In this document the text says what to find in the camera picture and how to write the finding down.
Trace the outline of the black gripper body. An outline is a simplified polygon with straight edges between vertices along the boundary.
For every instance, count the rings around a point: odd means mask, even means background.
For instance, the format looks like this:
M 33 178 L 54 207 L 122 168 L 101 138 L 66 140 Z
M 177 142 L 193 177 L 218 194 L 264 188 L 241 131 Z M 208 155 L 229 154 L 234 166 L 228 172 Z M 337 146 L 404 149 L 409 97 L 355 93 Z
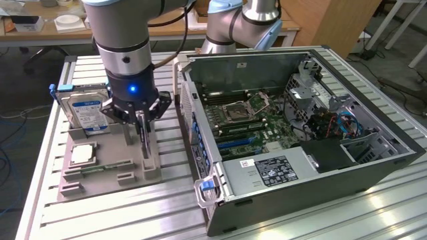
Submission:
M 120 75 L 105 70 L 112 96 L 125 102 L 153 103 L 158 97 L 150 63 L 137 74 Z

